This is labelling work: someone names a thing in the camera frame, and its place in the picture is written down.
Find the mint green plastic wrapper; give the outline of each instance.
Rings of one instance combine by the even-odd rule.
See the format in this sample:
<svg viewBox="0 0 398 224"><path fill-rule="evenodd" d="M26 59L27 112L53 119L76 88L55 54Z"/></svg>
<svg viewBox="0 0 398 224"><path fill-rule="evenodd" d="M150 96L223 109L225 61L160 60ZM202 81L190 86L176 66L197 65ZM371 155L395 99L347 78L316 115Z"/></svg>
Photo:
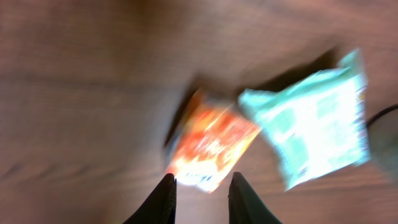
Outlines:
<svg viewBox="0 0 398 224"><path fill-rule="evenodd" d="M281 92L245 90L239 105L280 159L286 190L369 160L364 121L367 85L355 50L339 68L319 71Z"/></svg>

